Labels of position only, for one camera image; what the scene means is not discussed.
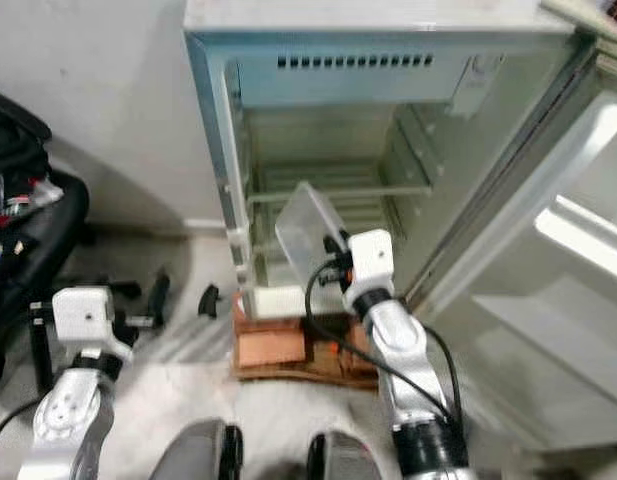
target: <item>transparent plastic container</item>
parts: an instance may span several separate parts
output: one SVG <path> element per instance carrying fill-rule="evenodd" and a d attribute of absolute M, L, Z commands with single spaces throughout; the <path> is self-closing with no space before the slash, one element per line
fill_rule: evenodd
<path fill-rule="evenodd" d="M 348 249 L 341 230 L 344 222 L 328 199 L 308 182 L 300 182 L 277 217 L 275 234 L 304 291 L 317 268 L 332 258 L 324 247 L 326 236 Z"/>

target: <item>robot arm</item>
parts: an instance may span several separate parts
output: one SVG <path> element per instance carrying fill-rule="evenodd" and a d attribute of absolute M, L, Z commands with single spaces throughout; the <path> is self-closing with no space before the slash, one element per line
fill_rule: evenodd
<path fill-rule="evenodd" d="M 373 230 L 353 235 L 347 243 L 352 275 L 344 291 L 344 306 L 362 319 L 381 360 L 447 408 L 437 374 L 426 356 L 426 332 L 393 298 L 390 234 Z M 429 399 L 383 370 L 379 371 L 379 389 L 404 478 L 475 478 L 468 469 L 467 449 L 456 421 L 444 419 Z"/>
<path fill-rule="evenodd" d="M 132 352 L 113 334 L 106 288 L 64 289 L 53 297 L 53 313 L 59 341 L 77 354 L 35 412 L 33 445 L 17 478 L 91 480 L 113 424 L 114 381 Z"/>

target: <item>white floor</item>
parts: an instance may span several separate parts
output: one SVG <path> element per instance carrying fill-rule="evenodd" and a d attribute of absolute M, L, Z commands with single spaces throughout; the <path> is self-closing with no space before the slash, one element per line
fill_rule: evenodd
<path fill-rule="evenodd" d="M 226 240 L 214 237 L 102 235 L 96 247 L 80 247 L 71 258 L 69 272 L 138 279 L 145 289 L 161 266 L 173 280 L 165 331 L 158 337 L 143 335 L 135 362 L 124 369 L 117 384 L 116 420 L 104 444 L 99 478 L 147 478 L 183 427 L 210 417 L 222 417 L 242 428 L 246 480 L 302 478 L 310 440 L 330 428 L 364 440 L 383 477 L 399 478 L 375 395 L 301 382 L 240 384 L 231 378 L 229 302 L 220 303 L 216 320 L 197 317 L 197 303 L 209 283 L 215 283 L 226 298 L 235 291 L 231 265 Z M 0 392 L 0 417 L 34 397 L 25 339 L 9 361 Z M 0 438 L 0 480 L 16 478 L 31 439 L 29 424 L 30 416 L 22 416 Z M 514 472 L 534 460 L 509 443 L 473 429 L 470 447 L 476 465 L 503 466 L 506 479 L 530 478 Z M 582 469 L 586 478 L 617 478 L 617 461 L 609 464 L 600 458 L 590 457 L 587 470 Z"/>

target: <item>wire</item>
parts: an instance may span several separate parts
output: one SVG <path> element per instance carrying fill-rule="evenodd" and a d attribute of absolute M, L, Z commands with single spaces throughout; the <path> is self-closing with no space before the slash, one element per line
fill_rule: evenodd
<path fill-rule="evenodd" d="M 23 412 L 25 412 L 26 410 L 36 406 L 39 402 L 41 402 L 42 398 L 36 398 L 35 400 L 31 400 L 30 402 L 24 403 L 23 405 L 21 405 L 20 407 L 17 407 L 15 410 L 13 410 L 12 412 L 10 412 L 8 414 L 8 416 L 6 418 L 4 418 L 1 423 L 0 423 L 0 435 L 1 432 L 3 431 L 4 428 L 6 428 L 6 425 L 8 425 L 8 423 L 15 418 L 17 415 L 22 414 Z"/>
<path fill-rule="evenodd" d="M 455 406 L 455 420 L 457 421 L 457 426 L 459 430 L 463 433 L 464 412 L 463 407 L 461 406 L 461 392 L 459 391 L 459 380 L 457 379 L 457 368 L 455 367 L 455 361 L 450 354 L 450 349 L 448 348 L 448 345 L 446 344 L 444 339 L 441 338 L 441 335 L 439 335 L 439 333 L 437 333 L 437 331 L 434 330 L 432 327 L 428 327 L 426 325 L 424 325 L 423 327 L 426 333 L 433 338 L 437 345 L 439 345 L 439 348 L 441 348 L 444 357 L 446 357 L 446 363 L 448 364 L 448 372 L 450 373 L 450 381 L 452 383 L 452 397 L 453 404 Z"/>
<path fill-rule="evenodd" d="M 426 390 L 424 390 L 421 386 L 417 385 L 415 382 L 413 382 L 411 379 L 409 379 L 406 375 L 401 373 L 399 370 L 391 367 L 390 365 L 388 365 L 383 360 L 381 360 L 379 358 L 375 358 L 372 355 L 369 355 L 368 353 L 364 352 L 363 350 L 360 350 L 357 347 L 355 347 L 354 345 L 346 342 L 344 339 L 340 338 L 338 335 L 335 335 L 334 333 L 329 332 L 324 327 L 319 325 L 319 323 L 315 320 L 315 317 L 314 317 L 314 315 L 312 313 L 312 307 L 311 307 L 311 304 L 310 304 L 310 300 L 311 300 L 311 296 L 312 296 L 312 289 L 313 289 L 313 287 L 315 285 L 315 282 L 317 281 L 317 278 L 319 278 L 319 275 L 321 274 L 321 272 L 323 272 L 324 270 L 326 270 L 328 268 L 335 268 L 335 267 L 337 267 L 336 261 L 335 260 L 329 260 L 329 261 L 323 263 L 317 270 L 315 270 L 315 272 L 312 274 L 312 276 L 308 280 L 308 285 L 306 286 L 305 307 L 306 307 L 306 320 L 311 325 L 311 327 L 314 328 L 317 331 L 317 333 L 319 333 L 323 337 L 326 337 L 329 340 L 332 340 L 333 342 L 336 342 L 344 350 L 348 350 L 349 352 L 354 353 L 355 355 L 357 355 L 358 357 L 364 359 L 368 363 L 373 364 L 375 367 L 385 371 L 386 373 L 389 373 L 390 375 L 394 375 L 395 377 L 397 377 L 400 380 L 402 380 L 405 383 L 407 383 L 409 386 L 414 388 L 422 397 L 424 397 L 432 405 L 434 405 L 435 408 L 437 408 L 437 410 L 439 410 L 441 415 L 446 419 L 446 421 L 448 423 L 450 423 L 459 432 L 462 432 L 462 430 L 459 429 L 459 423 L 450 414 L 448 409 L 446 407 L 444 407 L 439 400 L 437 400 L 430 393 L 428 393 Z"/>

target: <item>refrigerator vent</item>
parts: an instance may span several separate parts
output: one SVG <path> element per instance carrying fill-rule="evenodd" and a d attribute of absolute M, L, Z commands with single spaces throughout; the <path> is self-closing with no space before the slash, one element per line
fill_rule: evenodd
<path fill-rule="evenodd" d="M 380 55 L 281 55 L 277 57 L 277 68 L 394 68 L 394 67 L 429 67 L 432 54 L 380 54 Z"/>

